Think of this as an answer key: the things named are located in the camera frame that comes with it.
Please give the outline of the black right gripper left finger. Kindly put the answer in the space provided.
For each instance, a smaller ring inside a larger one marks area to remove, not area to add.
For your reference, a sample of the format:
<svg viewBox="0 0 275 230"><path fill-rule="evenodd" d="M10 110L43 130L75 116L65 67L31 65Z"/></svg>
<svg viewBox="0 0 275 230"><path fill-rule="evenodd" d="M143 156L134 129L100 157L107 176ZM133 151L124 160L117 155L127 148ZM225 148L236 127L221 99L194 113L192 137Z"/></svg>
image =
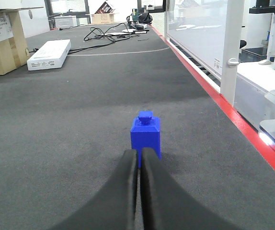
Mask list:
<svg viewBox="0 0 275 230"><path fill-rule="evenodd" d="M52 230L133 230L138 184L138 154L125 150L107 182L83 207Z"/></svg>

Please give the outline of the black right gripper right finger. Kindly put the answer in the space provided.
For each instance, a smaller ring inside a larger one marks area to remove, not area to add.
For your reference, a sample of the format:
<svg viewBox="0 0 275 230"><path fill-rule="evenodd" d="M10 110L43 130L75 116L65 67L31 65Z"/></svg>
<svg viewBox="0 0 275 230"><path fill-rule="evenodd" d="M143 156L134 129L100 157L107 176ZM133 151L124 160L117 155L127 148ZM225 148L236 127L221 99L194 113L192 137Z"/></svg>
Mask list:
<svg viewBox="0 0 275 230"><path fill-rule="evenodd" d="M166 170L152 148L143 148L140 194L146 230L236 230L190 196Z"/></svg>

